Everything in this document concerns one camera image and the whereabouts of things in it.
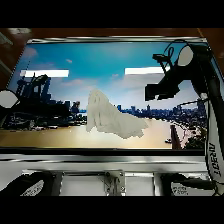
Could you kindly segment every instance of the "wooden floor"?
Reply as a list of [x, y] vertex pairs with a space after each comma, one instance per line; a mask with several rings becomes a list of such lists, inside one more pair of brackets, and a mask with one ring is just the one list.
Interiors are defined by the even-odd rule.
[[9, 69], [0, 69], [0, 89], [5, 88], [10, 70], [13, 71], [23, 51], [24, 45], [31, 38], [76, 37], [76, 36], [186, 36], [206, 37], [219, 67], [224, 73], [224, 28], [29, 28], [28, 33], [22, 30], [15, 32], [0, 28], [0, 34], [7, 37], [13, 45], [1, 38], [0, 62]]

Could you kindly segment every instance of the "blue sky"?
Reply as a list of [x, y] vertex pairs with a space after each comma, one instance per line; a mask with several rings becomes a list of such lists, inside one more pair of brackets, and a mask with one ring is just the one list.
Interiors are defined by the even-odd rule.
[[[85, 109], [90, 91], [97, 88], [112, 104], [120, 104], [124, 109], [144, 109], [148, 104], [155, 109], [171, 109], [198, 98], [189, 81], [180, 84], [181, 91], [173, 99], [146, 102], [146, 84], [158, 83], [164, 74], [124, 75], [125, 68], [159, 66], [152, 55], [162, 54], [166, 46], [165, 42], [29, 44], [8, 88], [16, 91], [20, 71], [27, 69], [28, 64], [28, 70], [68, 69], [69, 77], [51, 79], [52, 99], [80, 101], [80, 108]], [[175, 61], [184, 44], [172, 46]]]

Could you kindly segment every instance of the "white circular joint cover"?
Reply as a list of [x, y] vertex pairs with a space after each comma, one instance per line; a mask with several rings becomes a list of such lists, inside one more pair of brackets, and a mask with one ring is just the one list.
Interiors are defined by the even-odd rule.
[[0, 92], [0, 106], [4, 108], [11, 108], [18, 101], [17, 96], [8, 90]]
[[178, 65], [186, 66], [190, 64], [191, 60], [193, 59], [193, 56], [194, 53], [189, 46], [182, 48], [178, 58]]

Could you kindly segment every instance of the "white cloth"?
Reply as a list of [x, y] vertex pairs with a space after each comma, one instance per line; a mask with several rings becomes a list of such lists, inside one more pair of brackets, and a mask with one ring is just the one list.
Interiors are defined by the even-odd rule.
[[99, 132], [114, 133], [127, 139], [131, 136], [142, 137], [142, 129], [148, 125], [144, 119], [121, 113], [101, 91], [96, 89], [89, 95], [86, 131], [90, 132], [93, 127]]

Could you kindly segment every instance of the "river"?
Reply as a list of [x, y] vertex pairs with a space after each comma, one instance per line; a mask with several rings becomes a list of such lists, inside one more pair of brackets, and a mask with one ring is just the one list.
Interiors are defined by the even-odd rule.
[[[89, 133], [86, 126], [71, 126], [55, 130], [16, 131], [0, 130], [1, 147], [39, 148], [171, 148], [164, 141], [170, 138], [170, 123], [162, 120], [145, 119], [148, 128], [144, 136], [122, 139], [115, 134], [98, 132], [93, 128]], [[176, 126], [180, 140], [184, 131]]]

